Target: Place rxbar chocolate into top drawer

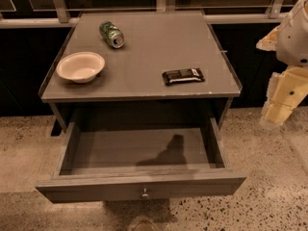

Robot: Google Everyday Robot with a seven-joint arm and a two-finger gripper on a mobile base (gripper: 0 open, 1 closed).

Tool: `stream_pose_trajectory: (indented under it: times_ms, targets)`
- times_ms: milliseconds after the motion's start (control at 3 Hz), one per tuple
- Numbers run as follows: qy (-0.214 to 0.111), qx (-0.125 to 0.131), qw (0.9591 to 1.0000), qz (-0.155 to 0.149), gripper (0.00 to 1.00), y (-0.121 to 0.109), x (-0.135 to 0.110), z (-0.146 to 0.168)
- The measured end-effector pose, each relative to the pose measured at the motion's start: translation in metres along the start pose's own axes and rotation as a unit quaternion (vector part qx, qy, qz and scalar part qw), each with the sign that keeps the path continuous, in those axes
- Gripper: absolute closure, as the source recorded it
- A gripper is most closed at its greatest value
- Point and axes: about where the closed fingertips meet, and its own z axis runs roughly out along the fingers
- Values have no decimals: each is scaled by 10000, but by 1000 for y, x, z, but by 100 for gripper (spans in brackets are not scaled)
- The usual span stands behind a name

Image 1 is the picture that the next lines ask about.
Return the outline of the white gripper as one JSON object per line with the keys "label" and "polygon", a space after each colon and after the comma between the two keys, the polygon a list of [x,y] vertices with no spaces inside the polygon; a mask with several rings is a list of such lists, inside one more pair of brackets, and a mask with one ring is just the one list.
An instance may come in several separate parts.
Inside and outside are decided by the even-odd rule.
{"label": "white gripper", "polygon": [[264,126],[280,126],[308,95],[308,0],[298,0],[279,27],[261,38],[256,48],[276,50],[277,59],[289,65],[269,78],[261,112]]}

